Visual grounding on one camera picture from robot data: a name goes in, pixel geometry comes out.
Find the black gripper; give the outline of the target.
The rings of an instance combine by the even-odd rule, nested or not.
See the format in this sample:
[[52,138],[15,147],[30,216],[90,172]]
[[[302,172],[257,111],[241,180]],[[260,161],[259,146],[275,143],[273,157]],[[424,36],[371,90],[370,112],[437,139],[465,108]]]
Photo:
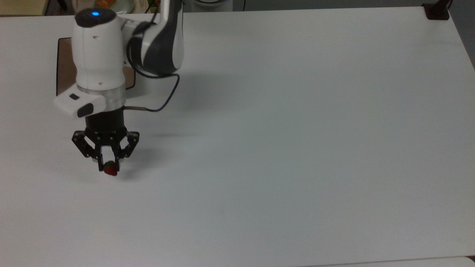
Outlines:
[[[127,144],[122,148],[124,139]],[[99,171],[104,170],[102,145],[111,144],[115,170],[120,171],[120,160],[132,155],[139,139],[139,132],[127,131],[123,108],[85,117],[85,130],[75,131],[72,136],[72,142],[81,154],[97,161]]]

